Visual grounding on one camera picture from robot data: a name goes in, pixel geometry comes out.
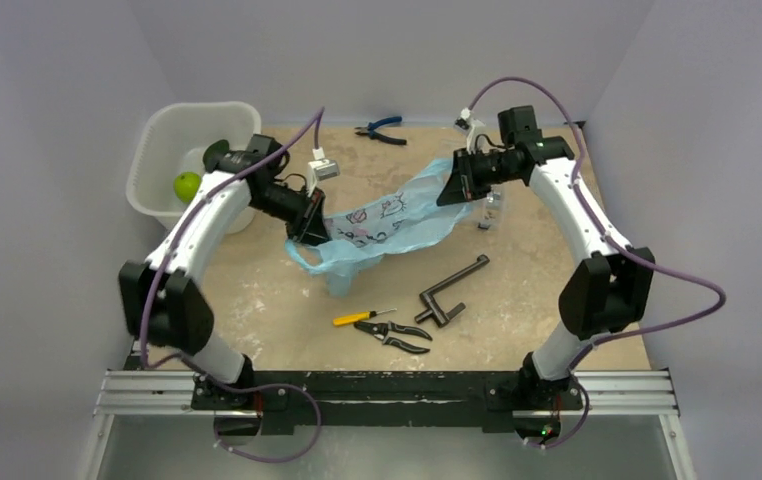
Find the speckled surface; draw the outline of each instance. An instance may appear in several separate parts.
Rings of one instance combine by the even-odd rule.
[[[286,141],[294,128],[267,128]],[[341,176],[321,184],[326,212],[349,210],[394,192],[431,159],[449,156],[462,144],[452,129],[401,127],[391,132],[408,146],[357,137],[351,128],[326,128],[320,143],[340,164]],[[568,129],[547,130],[574,145]],[[311,158],[307,135],[291,149],[290,172],[303,172]],[[598,189],[588,165],[582,170]],[[203,290],[216,314],[217,329],[261,369],[511,370],[537,348],[558,322],[558,294],[574,270],[566,244],[549,211],[522,182],[507,187],[508,208],[498,230],[461,224],[439,245],[386,257],[361,272],[345,298],[328,295],[322,276],[311,277],[284,251],[284,225],[258,213],[243,232],[227,236],[205,275]],[[414,356],[382,346],[351,326],[335,328],[334,317],[391,307],[378,320],[413,325],[424,309],[417,295],[484,253],[491,263],[442,292],[447,310],[466,310],[440,330],[422,324],[433,342],[415,339],[431,352]],[[647,369],[639,338],[603,346],[582,369]]]

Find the blue plastic bag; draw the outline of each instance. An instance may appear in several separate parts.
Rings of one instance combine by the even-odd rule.
[[[327,217],[325,226],[331,241],[316,247],[301,246],[316,255],[316,265],[299,254],[295,242],[287,240],[284,247],[311,275],[326,275],[331,295],[346,295],[359,271],[378,264],[384,255],[436,245],[470,214],[469,203],[436,204],[451,170],[451,159],[438,158],[396,193]]]

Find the gray wall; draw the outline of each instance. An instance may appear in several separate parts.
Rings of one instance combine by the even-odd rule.
[[[646,339],[700,478],[762,478],[762,2],[657,1],[587,128],[609,213],[719,314]],[[655,280],[645,322],[713,300]]]
[[[126,347],[116,273],[161,233],[125,178],[172,101],[123,0],[0,0],[0,478],[74,477]]]
[[[583,119],[599,99],[652,0],[130,0],[179,98],[238,99],[265,122],[326,122],[401,113],[448,123],[477,90],[527,75]],[[480,104],[533,103],[542,95],[499,87]]]

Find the white plastic bin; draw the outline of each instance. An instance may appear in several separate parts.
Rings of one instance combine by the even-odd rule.
[[[202,154],[213,142],[226,139],[241,150],[260,133],[260,114],[243,102],[175,103],[148,120],[128,175],[125,194],[138,212],[152,216],[171,230],[187,208],[175,195],[173,182],[182,172],[204,174]],[[254,218],[246,208],[227,233],[244,229]]]

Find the yellow handle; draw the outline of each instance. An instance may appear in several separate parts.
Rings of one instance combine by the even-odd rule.
[[[342,327],[350,323],[359,322],[361,320],[369,319],[369,312],[355,313],[353,315],[346,315],[345,317],[337,317],[334,319],[335,327]]]

